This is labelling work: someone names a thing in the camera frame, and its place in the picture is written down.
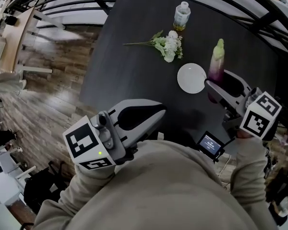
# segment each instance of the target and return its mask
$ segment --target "beige sleeve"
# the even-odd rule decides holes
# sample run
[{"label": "beige sleeve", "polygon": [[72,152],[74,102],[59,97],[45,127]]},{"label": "beige sleeve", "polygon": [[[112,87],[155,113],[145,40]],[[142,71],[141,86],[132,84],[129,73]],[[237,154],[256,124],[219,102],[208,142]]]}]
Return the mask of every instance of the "beige sleeve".
[{"label": "beige sleeve", "polygon": [[60,194],[59,202],[45,200],[36,217],[34,230],[64,229],[73,216],[114,176],[115,166],[89,171],[75,166],[76,175]]},{"label": "beige sleeve", "polygon": [[257,138],[236,139],[237,167],[231,176],[231,194],[237,199],[260,230],[277,226],[265,202],[264,168],[266,149]]}]

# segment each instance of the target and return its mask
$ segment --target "bottle cap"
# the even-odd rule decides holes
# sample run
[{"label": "bottle cap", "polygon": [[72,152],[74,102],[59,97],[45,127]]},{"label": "bottle cap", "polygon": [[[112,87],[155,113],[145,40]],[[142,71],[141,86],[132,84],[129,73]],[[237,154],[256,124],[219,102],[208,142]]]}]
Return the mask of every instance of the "bottle cap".
[{"label": "bottle cap", "polygon": [[213,55],[217,60],[224,57],[225,55],[224,40],[222,38],[219,39],[217,45],[213,49]]},{"label": "bottle cap", "polygon": [[181,8],[186,9],[188,8],[189,4],[187,2],[181,2]]}]

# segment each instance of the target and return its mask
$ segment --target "beige sweatshirt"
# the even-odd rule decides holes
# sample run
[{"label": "beige sweatshirt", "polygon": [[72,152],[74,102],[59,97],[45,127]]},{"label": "beige sweatshirt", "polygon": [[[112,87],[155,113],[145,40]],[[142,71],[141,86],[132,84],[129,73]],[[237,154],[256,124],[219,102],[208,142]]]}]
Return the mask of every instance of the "beige sweatshirt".
[{"label": "beige sweatshirt", "polygon": [[76,166],[59,202],[43,203],[34,230],[276,230],[265,204],[265,148],[256,138],[234,143],[231,194],[204,154],[145,141],[116,174]]}]

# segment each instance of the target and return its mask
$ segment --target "water bottle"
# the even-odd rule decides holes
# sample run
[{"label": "water bottle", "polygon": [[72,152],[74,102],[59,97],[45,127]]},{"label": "water bottle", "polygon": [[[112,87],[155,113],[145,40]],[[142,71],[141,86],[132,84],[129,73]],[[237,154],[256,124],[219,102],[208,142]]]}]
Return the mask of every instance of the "water bottle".
[{"label": "water bottle", "polygon": [[186,23],[191,14],[189,4],[187,2],[182,2],[181,5],[176,7],[176,12],[174,16],[173,26],[176,31],[182,31],[186,28]]}]

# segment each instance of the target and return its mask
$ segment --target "dark table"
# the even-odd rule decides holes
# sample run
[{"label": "dark table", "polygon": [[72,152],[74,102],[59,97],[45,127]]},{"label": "dark table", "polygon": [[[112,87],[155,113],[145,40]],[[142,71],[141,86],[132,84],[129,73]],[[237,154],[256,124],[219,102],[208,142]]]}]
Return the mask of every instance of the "dark table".
[{"label": "dark table", "polygon": [[[175,8],[182,1],[191,9],[186,29],[179,33],[183,59],[167,63],[153,47],[123,46],[147,41],[161,30],[166,34],[173,30]],[[197,142],[208,130],[226,142],[223,108],[208,100],[205,89],[188,94],[177,83],[179,68],[189,62],[208,73],[219,38],[225,41],[225,69],[273,95],[278,56],[239,23],[192,0],[117,0],[89,62],[80,100],[99,111],[124,99],[158,101],[168,107],[161,131],[183,130]]]}]

